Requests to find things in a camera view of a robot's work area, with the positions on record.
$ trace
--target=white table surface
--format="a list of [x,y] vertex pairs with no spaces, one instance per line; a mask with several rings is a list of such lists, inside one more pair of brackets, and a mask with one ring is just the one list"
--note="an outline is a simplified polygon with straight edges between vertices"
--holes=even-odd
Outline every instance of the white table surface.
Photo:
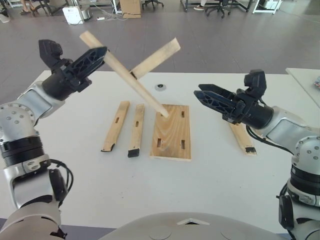
[[287,68],[286,72],[301,85],[320,108],[320,89],[314,85],[314,82],[320,77],[320,69]]
[[[38,80],[49,74],[44,71]],[[256,141],[258,155],[245,156],[221,114],[202,106],[193,94],[198,84],[244,88],[244,74],[148,73],[140,80],[161,103],[189,105],[192,162],[149,158],[155,111],[148,105],[140,156],[128,158],[135,107],[144,100],[114,72],[97,71],[90,79],[90,87],[36,126],[45,152],[74,173],[61,207],[63,224],[118,228],[155,213],[204,212],[286,232],[278,223],[276,195],[290,177],[291,155]],[[167,89],[156,91],[157,84]],[[320,124],[317,105],[290,75],[269,74],[267,86],[263,100],[268,105]],[[123,100],[131,106],[117,144],[112,152],[101,152]],[[7,218],[14,208],[3,174],[0,196],[0,217]]]

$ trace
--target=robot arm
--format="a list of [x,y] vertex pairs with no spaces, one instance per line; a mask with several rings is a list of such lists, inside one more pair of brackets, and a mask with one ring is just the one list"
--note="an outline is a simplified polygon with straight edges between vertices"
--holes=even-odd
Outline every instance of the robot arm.
[[198,100],[230,123],[244,123],[256,140],[292,154],[291,178],[279,196],[279,222],[296,239],[320,233],[320,129],[300,117],[262,101],[267,84],[262,70],[244,78],[246,90],[230,92],[213,84],[199,85]]
[[[8,239],[19,239],[19,234],[20,239],[64,237],[59,229],[59,206],[71,187],[67,189],[57,168],[48,167],[55,163],[65,167],[69,173],[71,171],[65,164],[51,160],[44,153],[34,126],[39,119],[60,108],[69,95],[81,92],[91,84],[87,76],[104,64],[107,47],[90,49],[74,62],[60,59],[62,49],[54,41],[40,40],[39,50],[42,60],[51,69],[51,76],[33,83],[17,100],[0,106],[3,171],[12,202],[18,208],[1,231],[1,237],[8,236]],[[42,230],[35,229],[39,224]]]

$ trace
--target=person's feet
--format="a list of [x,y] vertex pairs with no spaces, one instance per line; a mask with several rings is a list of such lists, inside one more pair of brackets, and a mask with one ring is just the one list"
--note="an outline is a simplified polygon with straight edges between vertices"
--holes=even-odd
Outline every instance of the person's feet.
[[203,10],[205,10],[205,7],[201,6],[201,5],[198,5],[198,6],[195,6],[193,9],[196,10],[196,11],[203,11]]
[[30,13],[30,11],[28,9],[27,10],[22,9],[20,12],[21,15],[27,15],[29,13]]

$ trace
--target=wooden plank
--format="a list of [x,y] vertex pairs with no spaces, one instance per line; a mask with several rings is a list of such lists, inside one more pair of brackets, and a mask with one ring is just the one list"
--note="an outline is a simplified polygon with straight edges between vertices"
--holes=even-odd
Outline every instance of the wooden plank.
[[145,105],[138,104],[135,108],[135,115],[132,125],[132,135],[128,151],[128,158],[138,157],[144,125]]
[[174,38],[172,41],[168,42],[166,45],[155,51],[134,69],[132,69],[131,74],[133,74],[136,79],[142,78],[144,75],[162,64],[165,60],[170,58],[180,49],[181,47],[178,40]]
[[121,128],[124,124],[129,106],[130,106],[129,101],[120,102],[120,105],[118,107],[118,110],[116,111],[113,123],[104,140],[104,144],[101,152],[111,152],[112,149],[114,148],[118,140]]
[[150,156],[191,162],[189,106],[163,106],[169,117],[156,113]]
[[232,124],[229,123],[229,126],[243,152],[246,155],[257,155],[257,151],[255,149],[255,145],[252,142],[249,134],[245,130],[245,126],[241,124]]
[[[96,39],[89,31],[80,35],[82,41],[90,48],[101,47],[102,43]],[[157,112],[160,112],[166,118],[167,110],[145,89],[145,87],[137,81],[131,73],[116,59],[115,56],[107,51],[104,56],[104,62],[108,64],[130,87],[132,87],[148,104],[150,104]]]

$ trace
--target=cardboard box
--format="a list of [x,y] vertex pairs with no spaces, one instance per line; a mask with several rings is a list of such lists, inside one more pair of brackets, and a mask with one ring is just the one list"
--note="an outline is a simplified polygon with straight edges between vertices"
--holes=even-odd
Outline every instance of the cardboard box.
[[120,5],[125,19],[141,18],[140,0],[120,0]]

